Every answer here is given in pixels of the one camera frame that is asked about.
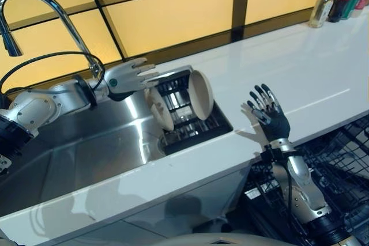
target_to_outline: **sink basin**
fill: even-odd
[[[173,131],[163,131],[143,91],[40,128],[22,157],[12,158],[10,173],[0,176],[0,217],[231,131],[216,103],[206,120],[195,116],[187,92],[190,72],[191,67],[181,67],[158,77]]]
[[[0,177],[0,216],[164,157],[162,134],[143,92],[59,118],[40,128]]]

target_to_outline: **kitchen faucet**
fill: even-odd
[[[9,53],[9,56],[21,56],[22,51],[20,50],[18,44],[16,43],[12,35],[12,32],[10,31],[10,28],[5,20],[4,5],[6,1],[7,0],[0,0],[0,33],[3,37],[4,46]],[[76,30],[73,23],[70,21],[67,13],[61,7],[61,5],[55,0],[42,0],[42,1],[48,4],[57,13],[59,18],[64,23],[64,26],[67,28],[70,35],[73,37],[74,41],[78,45],[79,49],[82,52],[90,53],[80,34]],[[101,66],[92,58],[92,56],[88,55],[86,56],[86,58],[89,63],[89,68],[92,70],[94,77],[97,77],[102,70]]]

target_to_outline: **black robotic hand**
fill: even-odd
[[[250,95],[258,108],[250,100],[247,101],[247,104],[251,108],[251,113],[260,122],[266,139],[271,142],[276,139],[288,138],[291,128],[274,93],[265,84],[262,84],[261,88],[256,85],[255,90],[261,99],[252,91]]]

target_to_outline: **white robotic hand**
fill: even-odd
[[[157,85],[157,81],[150,81],[159,73],[141,73],[154,69],[155,65],[141,66],[147,61],[146,58],[137,58],[115,66],[105,73],[104,80],[109,88],[109,98],[121,101],[127,94],[143,90]]]

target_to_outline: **bottle label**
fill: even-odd
[[[326,19],[328,17],[328,14],[329,14],[329,11],[330,11],[330,8],[332,8],[332,5],[333,5],[333,1],[330,1],[323,8],[320,19],[319,19],[319,22],[318,22],[319,26],[322,25],[324,23],[324,21],[326,21]]]
[[[359,0],[358,3],[355,6],[355,9],[356,10],[362,10],[362,9],[364,9],[366,3],[367,3],[367,0]]]

